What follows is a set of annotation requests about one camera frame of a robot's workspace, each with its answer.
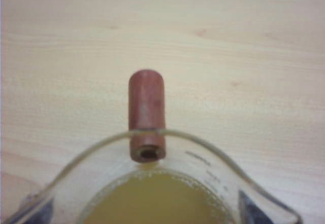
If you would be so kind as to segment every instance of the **glass measuring cup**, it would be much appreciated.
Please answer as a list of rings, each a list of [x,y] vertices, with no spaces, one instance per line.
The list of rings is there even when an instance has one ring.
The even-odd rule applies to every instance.
[[[130,139],[145,135],[165,136],[165,159],[140,164],[130,158]],[[165,129],[133,130],[94,144],[4,224],[77,223],[87,203],[107,184],[149,169],[178,171],[196,179],[223,201],[237,224],[302,224],[294,210],[256,184],[221,150],[193,135]]]
[[[4,224],[79,223],[85,207],[105,186],[148,170],[178,172],[200,182],[222,201],[236,224],[302,224],[294,210],[214,145],[165,129],[164,84],[155,71],[142,70],[130,79],[129,129],[78,155]]]

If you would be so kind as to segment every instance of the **light wood surface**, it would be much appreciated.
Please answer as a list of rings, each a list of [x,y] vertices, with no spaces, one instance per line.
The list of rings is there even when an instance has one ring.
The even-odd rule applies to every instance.
[[[2,220],[127,129],[127,81],[165,79],[168,128],[325,223],[325,0],[2,0]]]

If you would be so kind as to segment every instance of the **red cylinder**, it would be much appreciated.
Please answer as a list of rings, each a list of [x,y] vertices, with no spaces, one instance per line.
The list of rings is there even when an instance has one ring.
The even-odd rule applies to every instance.
[[[164,80],[154,70],[134,73],[128,84],[128,129],[164,129]],[[165,137],[156,133],[130,140],[130,155],[137,162],[153,162],[166,155]]]

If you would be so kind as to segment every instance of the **clear glass container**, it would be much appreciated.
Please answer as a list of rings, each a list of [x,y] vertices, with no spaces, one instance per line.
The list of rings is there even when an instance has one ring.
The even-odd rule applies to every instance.
[[[166,158],[137,163],[129,155],[135,135],[161,134]],[[77,223],[87,203],[110,182],[134,171],[174,170],[211,190],[228,207],[237,224],[302,224],[302,219],[252,181],[214,145],[171,130],[134,130],[104,139],[74,158],[59,175],[4,224]]]

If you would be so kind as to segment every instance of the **yellow liquid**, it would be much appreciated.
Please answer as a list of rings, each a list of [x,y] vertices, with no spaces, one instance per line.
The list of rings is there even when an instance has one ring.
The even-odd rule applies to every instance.
[[[233,224],[205,186],[172,171],[139,171],[106,186],[86,206],[84,224]]]

